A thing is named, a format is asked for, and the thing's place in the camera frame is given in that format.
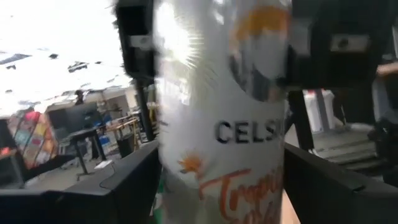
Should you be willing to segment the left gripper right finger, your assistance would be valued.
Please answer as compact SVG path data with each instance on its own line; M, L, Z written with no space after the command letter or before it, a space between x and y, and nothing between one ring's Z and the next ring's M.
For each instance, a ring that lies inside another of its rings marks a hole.
M284 188L306 224L397 224L397 188L285 145Z

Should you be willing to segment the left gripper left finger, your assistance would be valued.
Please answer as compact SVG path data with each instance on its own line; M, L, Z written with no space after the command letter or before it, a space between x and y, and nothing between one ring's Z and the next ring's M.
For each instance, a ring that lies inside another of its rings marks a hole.
M141 224L149 219L161 164L158 141L65 190L2 190L1 224Z

